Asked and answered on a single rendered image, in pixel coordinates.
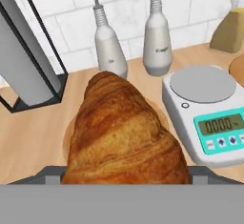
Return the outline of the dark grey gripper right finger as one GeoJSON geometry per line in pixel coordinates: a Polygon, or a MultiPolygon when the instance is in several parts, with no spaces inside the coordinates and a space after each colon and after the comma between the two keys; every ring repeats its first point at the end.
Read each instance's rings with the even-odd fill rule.
{"type": "Polygon", "coordinates": [[[239,181],[218,175],[205,166],[190,166],[189,171],[193,185],[239,184],[239,181]]]}

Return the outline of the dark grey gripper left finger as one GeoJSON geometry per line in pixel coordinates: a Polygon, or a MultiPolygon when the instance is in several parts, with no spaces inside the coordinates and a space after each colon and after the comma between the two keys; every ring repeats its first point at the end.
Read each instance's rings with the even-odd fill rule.
{"type": "Polygon", "coordinates": [[[33,176],[14,181],[14,184],[47,184],[59,185],[65,174],[66,166],[47,166],[33,176]]]}

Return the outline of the golden brown croissant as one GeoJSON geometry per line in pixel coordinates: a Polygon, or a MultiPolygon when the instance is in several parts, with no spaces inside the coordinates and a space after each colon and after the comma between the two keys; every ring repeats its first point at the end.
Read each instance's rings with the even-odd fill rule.
{"type": "Polygon", "coordinates": [[[64,184],[189,184],[178,141],[128,80],[89,81],[70,140],[64,184]]]}

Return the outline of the round wooden board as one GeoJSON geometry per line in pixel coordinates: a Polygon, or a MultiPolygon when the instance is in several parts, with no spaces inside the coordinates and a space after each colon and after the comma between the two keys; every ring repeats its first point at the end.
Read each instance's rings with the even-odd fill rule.
{"type": "Polygon", "coordinates": [[[233,60],[229,67],[229,74],[244,88],[244,54],[233,60]]]}

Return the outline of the white kitchen scale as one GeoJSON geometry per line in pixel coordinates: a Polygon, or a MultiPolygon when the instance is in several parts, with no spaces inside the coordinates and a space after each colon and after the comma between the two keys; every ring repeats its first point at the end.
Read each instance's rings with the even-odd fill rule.
{"type": "Polygon", "coordinates": [[[192,161],[214,168],[244,163],[244,87],[215,65],[165,76],[162,100],[192,161]]]}

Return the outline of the white oil bottle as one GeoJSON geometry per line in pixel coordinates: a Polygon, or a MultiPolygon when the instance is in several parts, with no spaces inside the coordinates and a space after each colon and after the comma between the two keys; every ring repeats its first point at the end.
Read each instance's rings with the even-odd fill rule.
{"type": "Polygon", "coordinates": [[[94,0],[93,13],[96,23],[94,42],[98,67],[101,71],[111,71],[120,77],[128,75],[128,63],[113,28],[110,26],[104,6],[94,0]]]}

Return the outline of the white vinegar bottle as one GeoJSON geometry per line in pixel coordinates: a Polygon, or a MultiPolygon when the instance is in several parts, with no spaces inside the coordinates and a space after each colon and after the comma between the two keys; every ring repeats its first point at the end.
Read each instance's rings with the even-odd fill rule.
{"type": "Polygon", "coordinates": [[[173,62],[168,20],[162,0],[150,0],[150,15],[145,25],[143,65],[151,76],[166,74],[173,62]]]}

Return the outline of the yellow spray bottle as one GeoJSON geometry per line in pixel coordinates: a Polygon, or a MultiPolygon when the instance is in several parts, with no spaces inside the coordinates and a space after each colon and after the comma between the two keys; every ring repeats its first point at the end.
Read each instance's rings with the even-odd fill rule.
{"type": "Polygon", "coordinates": [[[210,48],[236,53],[244,41],[244,0],[231,0],[231,9],[213,33],[210,48]]]}

